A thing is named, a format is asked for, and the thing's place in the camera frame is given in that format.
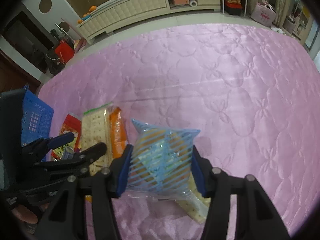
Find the tiled floor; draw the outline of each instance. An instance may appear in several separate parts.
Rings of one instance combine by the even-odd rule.
[[[318,71],[320,72],[320,52],[318,52],[317,56],[313,60],[313,62],[316,64],[316,67]]]
[[[115,33],[110,36],[101,34],[100,36],[96,37],[96,40],[92,45],[87,44],[82,51],[78,52],[67,63],[66,67],[73,65],[83,57],[99,51],[110,44],[134,37],[141,33],[146,33],[167,27],[201,23],[233,23],[269,29],[253,21],[249,17],[231,16],[228,14],[222,14],[220,12],[212,12],[212,10],[178,13],[164,17],[156,17],[121,28],[115,31]]]

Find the pink quilted blanket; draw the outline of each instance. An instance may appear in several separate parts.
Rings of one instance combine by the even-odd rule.
[[[229,24],[179,26],[118,42],[62,71],[39,98],[68,114],[113,101],[131,118],[200,129],[199,153],[234,176],[254,174],[290,234],[320,192],[320,75],[303,47],[278,33]],[[175,202],[114,200],[123,239],[199,239],[203,225]],[[235,231],[232,202],[228,239]]]

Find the orange snack bag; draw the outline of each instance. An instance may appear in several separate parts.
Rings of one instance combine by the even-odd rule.
[[[113,158],[121,157],[125,147],[128,144],[123,119],[121,118],[121,112],[121,109],[116,107],[109,116]]]

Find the orange box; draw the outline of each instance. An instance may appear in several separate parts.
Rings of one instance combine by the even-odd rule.
[[[174,5],[189,4],[189,0],[173,0]]]

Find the tape roll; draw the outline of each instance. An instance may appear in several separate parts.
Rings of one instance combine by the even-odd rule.
[[[198,2],[195,1],[195,0],[191,0],[190,3],[189,3],[189,5],[190,5],[191,7],[197,7],[197,6],[198,6]]]

